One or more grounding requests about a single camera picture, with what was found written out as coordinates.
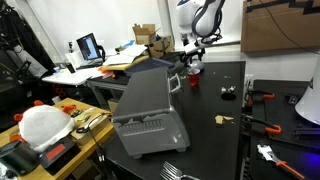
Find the white robot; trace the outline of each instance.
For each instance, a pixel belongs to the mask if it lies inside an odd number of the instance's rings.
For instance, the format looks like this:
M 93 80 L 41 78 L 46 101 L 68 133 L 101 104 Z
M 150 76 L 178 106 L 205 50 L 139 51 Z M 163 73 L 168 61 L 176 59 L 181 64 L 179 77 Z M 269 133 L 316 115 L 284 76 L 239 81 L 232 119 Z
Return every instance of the white robot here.
M 225 0 L 205 0 L 199 4 L 196 0 L 181 0 L 177 5 L 181 40 L 185 54 L 182 62 L 189 68 L 204 69 L 201 58 L 204 48 L 222 38 L 220 24 L 222 6 Z

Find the white wall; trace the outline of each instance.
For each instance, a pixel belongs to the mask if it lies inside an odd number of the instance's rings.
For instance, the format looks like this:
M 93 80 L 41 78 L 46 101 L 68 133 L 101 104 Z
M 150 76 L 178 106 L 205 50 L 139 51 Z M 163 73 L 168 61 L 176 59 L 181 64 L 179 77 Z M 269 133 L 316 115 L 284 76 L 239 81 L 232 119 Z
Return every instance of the white wall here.
M 246 54 L 240 45 L 212 47 L 204 56 L 204 62 L 246 61 L 246 74 L 254 74 L 254 79 L 292 81 L 310 81 L 318 60 L 319 55 L 303 50 Z
M 175 37 L 176 49 L 183 49 L 180 40 L 180 28 L 178 25 L 178 18 L 176 7 L 180 0 L 167 0 L 170 11 L 170 18 L 172 22 L 173 34 Z M 226 0 L 222 8 L 223 17 L 221 22 L 221 35 L 223 39 L 215 44 L 240 41 L 241 39 L 241 23 L 242 23 L 242 3 L 243 0 Z
M 162 26 L 157 0 L 27 1 L 62 58 L 68 52 L 68 42 L 78 50 L 76 40 L 91 32 L 107 50 L 135 39 L 134 23 Z
M 26 0 L 7 0 L 10 6 L 13 6 L 15 10 L 19 13 L 21 18 L 25 19 L 28 24 L 31 26 L 32 30 L 34 31 L 35 35 L 43 45 L 44 49 L 47 51 L 49 57 L 53 62 L 60 62 L 62 61 L 58 51 L 53 46 L 52 42 L 50 41 L 47 33 L 42 28 L 40 22 L 38 21 L 36 15 L 30 8 L 29 4 Z

